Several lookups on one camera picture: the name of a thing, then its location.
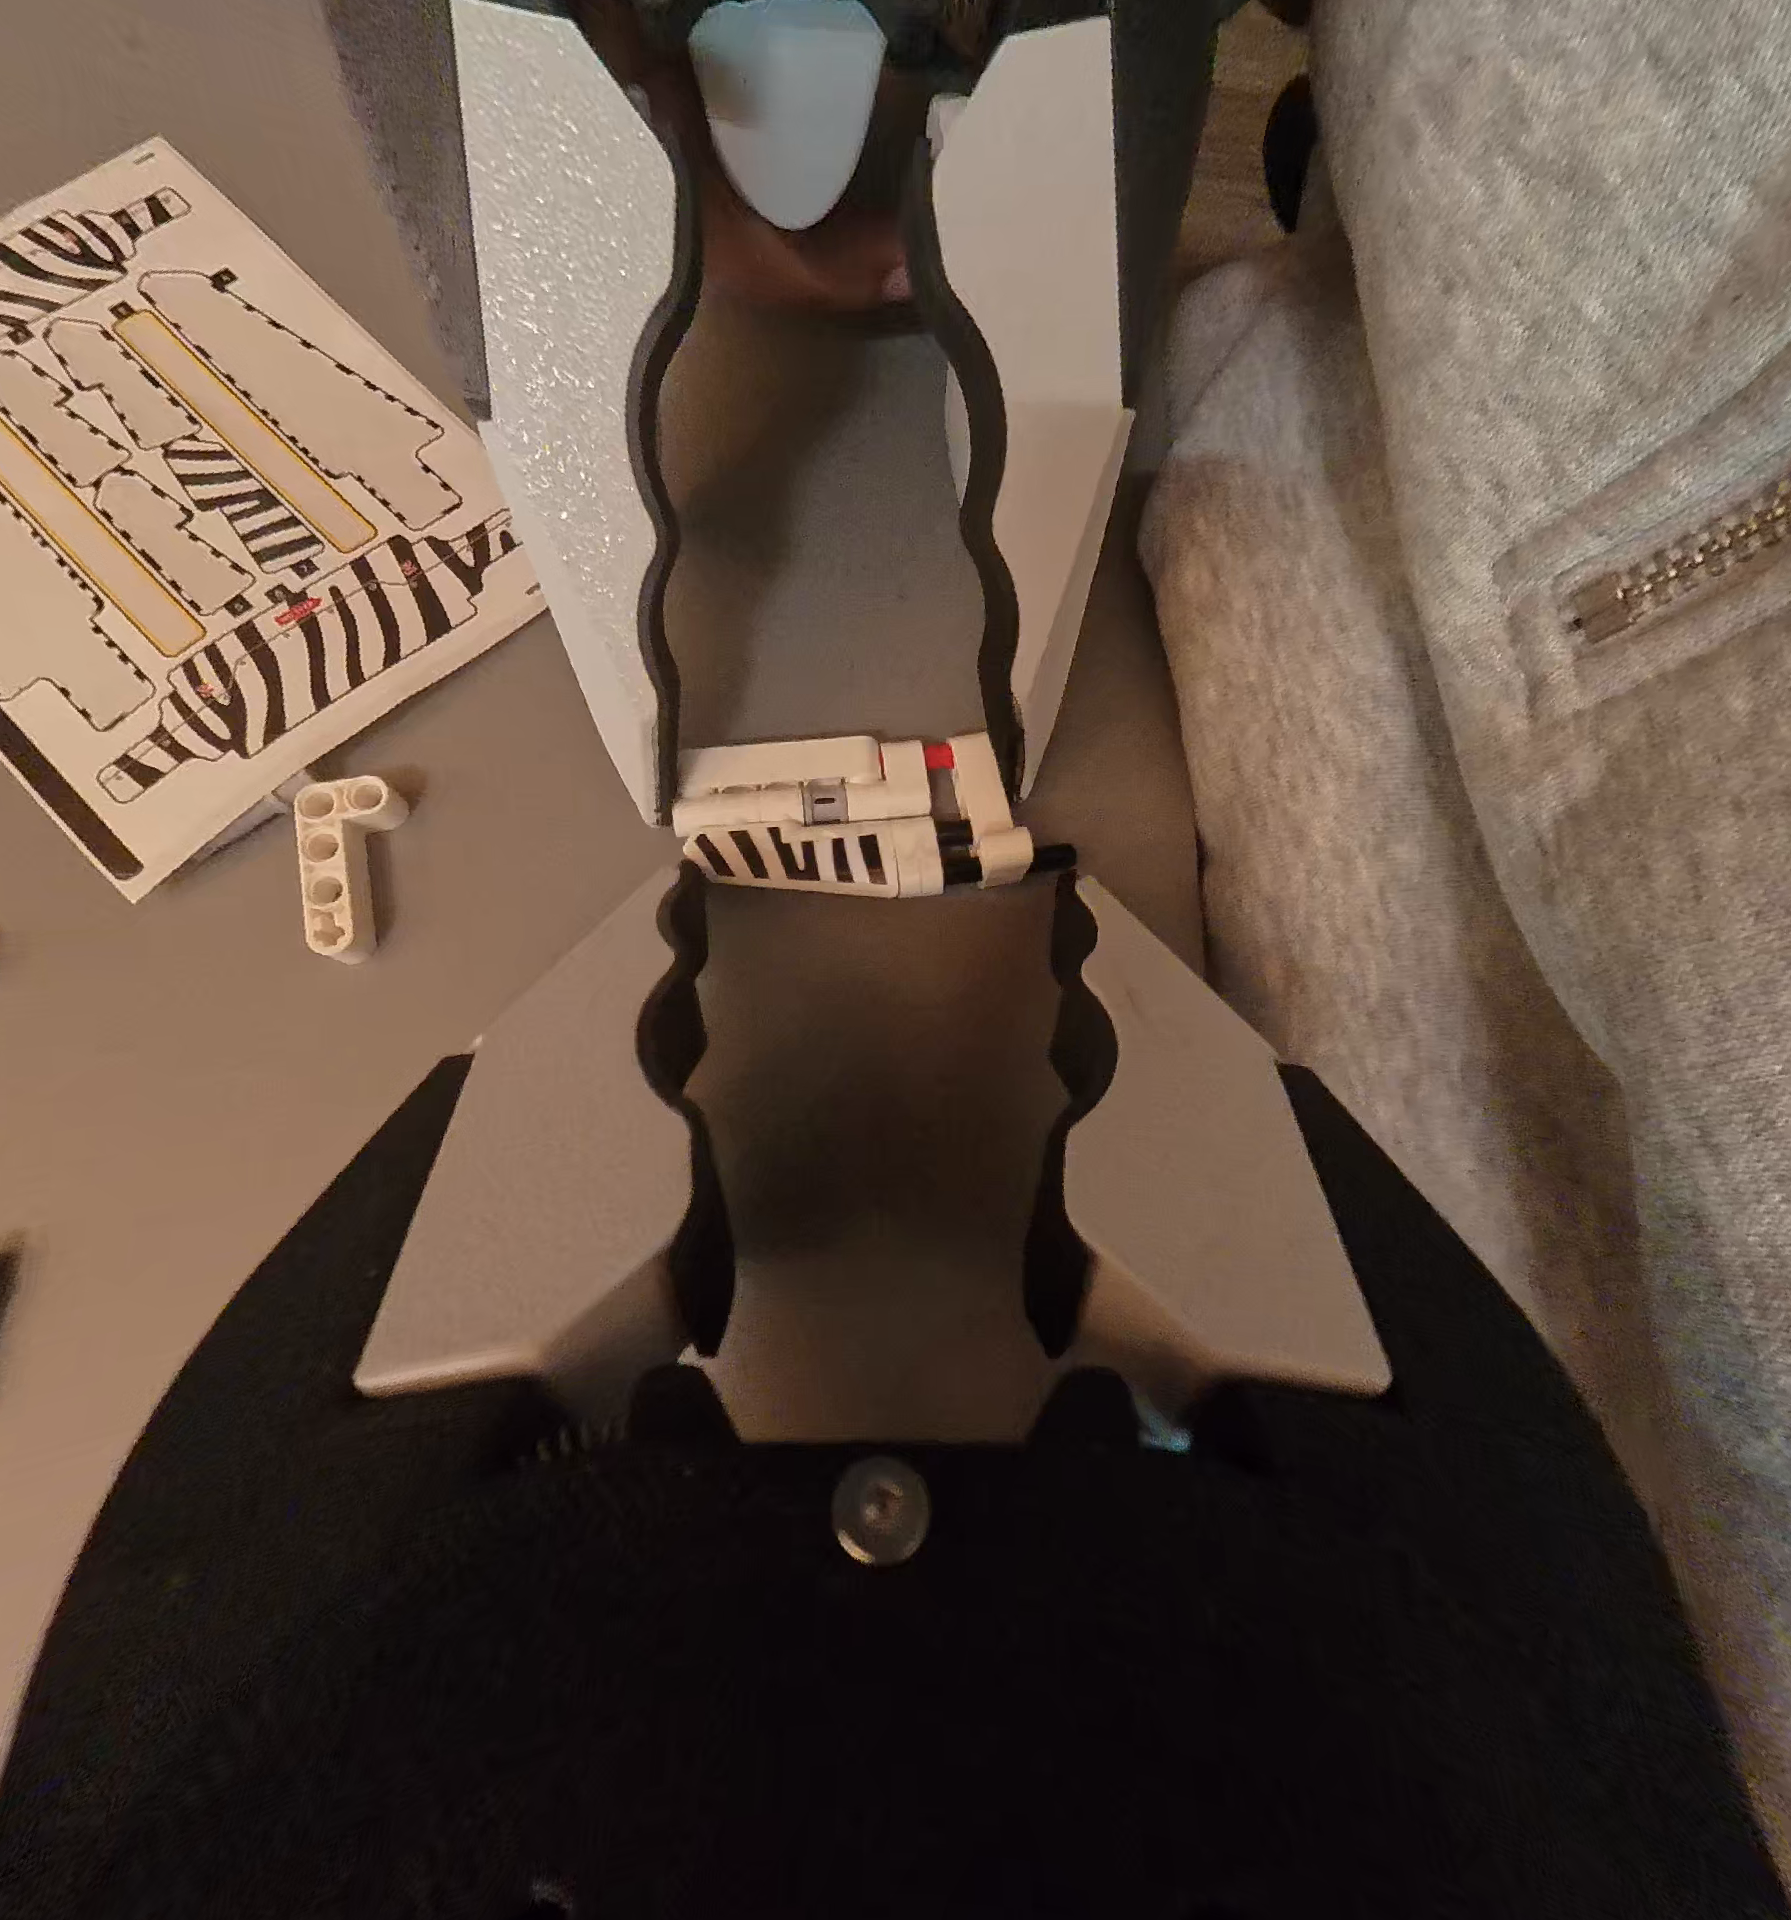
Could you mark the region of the white angled lego beam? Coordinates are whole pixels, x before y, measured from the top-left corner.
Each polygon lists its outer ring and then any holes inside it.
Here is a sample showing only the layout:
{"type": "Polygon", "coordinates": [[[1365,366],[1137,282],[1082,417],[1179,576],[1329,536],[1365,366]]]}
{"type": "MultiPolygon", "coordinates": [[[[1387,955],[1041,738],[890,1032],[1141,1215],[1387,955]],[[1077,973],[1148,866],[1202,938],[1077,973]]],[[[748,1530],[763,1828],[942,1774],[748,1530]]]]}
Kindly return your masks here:
{"type": "Polygon", "coordinates": [[[361,966],[377,951],[369,837],[407,821],[381,778],[313,780],[292,795],[303,942],[310,955],[361,966]]]}

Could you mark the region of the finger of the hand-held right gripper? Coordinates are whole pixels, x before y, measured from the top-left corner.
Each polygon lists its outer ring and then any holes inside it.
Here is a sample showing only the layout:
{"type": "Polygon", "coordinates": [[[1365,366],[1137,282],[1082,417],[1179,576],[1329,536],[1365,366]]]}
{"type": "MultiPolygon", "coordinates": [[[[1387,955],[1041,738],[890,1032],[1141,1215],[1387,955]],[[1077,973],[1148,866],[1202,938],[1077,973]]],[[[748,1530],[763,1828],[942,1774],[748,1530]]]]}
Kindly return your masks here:
{"type": "Polygon", "coordinates": [[[688,152],[566,12],[452,6],[490,417],[514,531],[619,780],[667,825],[679,673],[661,387],[702,294],[688,152]]]}
{"type": "Polygon", "coordinates": [[[1012,32],[931,104],[907,274],[957,397],[979,696],[1012,795],[1046,761],[1130,436],[1111,22],[1012,32]]]}

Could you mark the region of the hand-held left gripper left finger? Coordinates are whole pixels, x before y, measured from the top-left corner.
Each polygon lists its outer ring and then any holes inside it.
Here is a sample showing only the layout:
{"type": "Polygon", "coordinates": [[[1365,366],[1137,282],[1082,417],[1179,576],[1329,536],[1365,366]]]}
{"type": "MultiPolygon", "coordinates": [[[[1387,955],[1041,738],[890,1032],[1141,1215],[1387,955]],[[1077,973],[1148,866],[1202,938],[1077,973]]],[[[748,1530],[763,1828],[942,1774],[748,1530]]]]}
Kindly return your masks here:
{"type": "Polygon", "coordinates": [[[533,1379],[578,1419],[728,1330],[728,1200],[688,1100],[707,876],[646,880],[476,1040],[375,1328],[366,1397],[533,1379]]]}

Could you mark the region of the striped white lego assembly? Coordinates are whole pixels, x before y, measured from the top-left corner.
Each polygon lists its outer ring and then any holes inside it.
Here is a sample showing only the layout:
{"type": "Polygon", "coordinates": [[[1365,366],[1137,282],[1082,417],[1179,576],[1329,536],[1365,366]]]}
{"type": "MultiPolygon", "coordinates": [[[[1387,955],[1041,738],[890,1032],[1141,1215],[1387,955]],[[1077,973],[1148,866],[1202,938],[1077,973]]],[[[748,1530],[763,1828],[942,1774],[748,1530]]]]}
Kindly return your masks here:
{"type": "Polygon", "coordinates": [[[986,735],[722,746],[684,754],[677,782],[684,856],[717,885],[931,898],[1077,870],[1015,821],[986,735]]]}

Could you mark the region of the zebra striped sticker sheet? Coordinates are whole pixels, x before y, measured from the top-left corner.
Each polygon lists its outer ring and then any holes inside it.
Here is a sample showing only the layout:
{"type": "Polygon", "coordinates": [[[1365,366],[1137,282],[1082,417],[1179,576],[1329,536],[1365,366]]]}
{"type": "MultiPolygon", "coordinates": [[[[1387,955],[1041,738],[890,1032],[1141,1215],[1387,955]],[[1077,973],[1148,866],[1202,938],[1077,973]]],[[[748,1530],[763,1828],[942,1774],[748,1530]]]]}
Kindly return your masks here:
{"type": "Polygon", "coordinates": [[[0,221],[0,763],[127,898],[542,608],[476,431],[176,150],[0,221]]]}

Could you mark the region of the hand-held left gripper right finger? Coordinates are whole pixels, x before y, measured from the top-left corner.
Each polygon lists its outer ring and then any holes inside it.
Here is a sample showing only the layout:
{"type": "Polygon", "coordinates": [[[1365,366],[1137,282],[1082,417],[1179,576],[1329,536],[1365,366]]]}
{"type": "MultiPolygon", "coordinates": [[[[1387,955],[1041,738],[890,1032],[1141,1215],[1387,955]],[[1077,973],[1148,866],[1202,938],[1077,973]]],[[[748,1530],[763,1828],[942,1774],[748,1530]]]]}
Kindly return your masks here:
{"type": "Polygon", "coordinates": [[[1169,1423],[1217,1385],[1350,1401],[1392,1360],[1279,1055],[1092,876],[1054,897],[1049,1126],[1025,1236],[1045,1355],[1169,1423]]]}

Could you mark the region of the person's right hand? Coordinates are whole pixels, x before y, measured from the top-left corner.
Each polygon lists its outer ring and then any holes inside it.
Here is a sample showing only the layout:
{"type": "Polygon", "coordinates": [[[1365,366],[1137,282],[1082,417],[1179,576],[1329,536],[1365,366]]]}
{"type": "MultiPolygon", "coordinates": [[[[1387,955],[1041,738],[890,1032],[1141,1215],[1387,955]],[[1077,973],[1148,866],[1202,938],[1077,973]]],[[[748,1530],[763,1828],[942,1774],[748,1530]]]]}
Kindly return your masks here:
{"type": "Polygon", "coordinates": [[[839,206],[813,230],[777,230],[742,199],[702,213],[707,285],[733,301],[797,314],[860,316],[911,301],[892,217],[839,206]]]}

